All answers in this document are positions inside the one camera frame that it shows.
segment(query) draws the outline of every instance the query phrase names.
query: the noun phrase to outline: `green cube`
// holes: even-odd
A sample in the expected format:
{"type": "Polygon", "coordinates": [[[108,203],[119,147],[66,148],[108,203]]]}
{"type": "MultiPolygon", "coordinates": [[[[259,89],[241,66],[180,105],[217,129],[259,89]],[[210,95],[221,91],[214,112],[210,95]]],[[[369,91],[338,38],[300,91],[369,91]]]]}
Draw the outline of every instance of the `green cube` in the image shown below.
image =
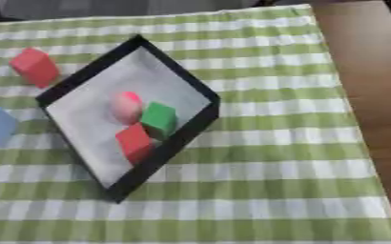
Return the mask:
{"type": "Polygon", "coordinates": [[[175,130],[175,109],[152,102],[142,113],[140,122],[150,137],[160,141],[165,140],[175,130]]]}

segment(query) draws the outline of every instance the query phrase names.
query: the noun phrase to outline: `green checkered tablecloth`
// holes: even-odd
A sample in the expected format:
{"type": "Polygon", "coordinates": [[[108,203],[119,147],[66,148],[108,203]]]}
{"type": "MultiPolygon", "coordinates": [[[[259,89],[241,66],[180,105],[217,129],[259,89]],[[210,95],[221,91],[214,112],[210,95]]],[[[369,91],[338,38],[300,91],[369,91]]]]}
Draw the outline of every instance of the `green checkered tablecloth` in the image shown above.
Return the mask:
{"type": "Polygon", "coordinates": [[[0,149],[2,243],[391,243],[390,205],[309,6],[0,24],[0,106],[20,121],[0,149]],[[117,205],[8,61],[33,46],[67,76],[135,33],[222,104],[117,205]]]}

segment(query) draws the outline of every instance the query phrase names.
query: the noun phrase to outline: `red cube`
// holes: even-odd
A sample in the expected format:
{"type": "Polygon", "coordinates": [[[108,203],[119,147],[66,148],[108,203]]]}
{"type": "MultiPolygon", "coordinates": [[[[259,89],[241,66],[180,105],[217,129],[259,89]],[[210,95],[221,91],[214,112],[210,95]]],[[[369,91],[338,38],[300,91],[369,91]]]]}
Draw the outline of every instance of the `red cube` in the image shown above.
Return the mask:
{"type": "Polygon", "coordinates": [[[136,123],[115,135],[123,153],[133,165],[139,163],[154,147],[141,123],[136,123]]]}
{"type": "Polygon", "coordinates": [[[24,49],[11,59],[10,65],[38,88],[47,87],[59,74],[59,70],[49,56],[33,48],[24,49]]]}

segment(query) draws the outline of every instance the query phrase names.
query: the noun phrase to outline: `black tray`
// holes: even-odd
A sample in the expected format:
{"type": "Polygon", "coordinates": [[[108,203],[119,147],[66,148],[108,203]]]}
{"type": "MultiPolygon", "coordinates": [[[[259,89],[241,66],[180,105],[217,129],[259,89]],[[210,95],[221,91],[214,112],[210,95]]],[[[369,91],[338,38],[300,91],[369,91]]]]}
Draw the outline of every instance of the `black tray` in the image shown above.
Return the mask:
{"type": "Polygon", "coordinates": [[[36,100],[78,161],[116,202],[215,121],[220,102],[215,92],[141,35],[104,54],[36,100]],[[178,117],[176,131],[135,167],[122,155],[114,138],[125,126],[113,120],[108,108],[108,97],[120,89],[138,92],[146,103],[159,101],[175,107],[178,117]]]}

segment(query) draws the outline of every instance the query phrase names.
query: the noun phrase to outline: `pink ball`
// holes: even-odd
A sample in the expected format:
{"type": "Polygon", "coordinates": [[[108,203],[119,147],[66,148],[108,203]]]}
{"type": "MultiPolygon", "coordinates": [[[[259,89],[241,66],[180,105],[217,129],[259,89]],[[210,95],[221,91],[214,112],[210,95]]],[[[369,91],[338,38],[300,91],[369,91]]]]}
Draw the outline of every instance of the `pink ball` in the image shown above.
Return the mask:
{"type": "Polygon", "coordinates": [[[116,94],[112,101],[113,115],[123,124],[132,125],[139,121],[143,104],[139,96],[130,91],[116,94]]]}

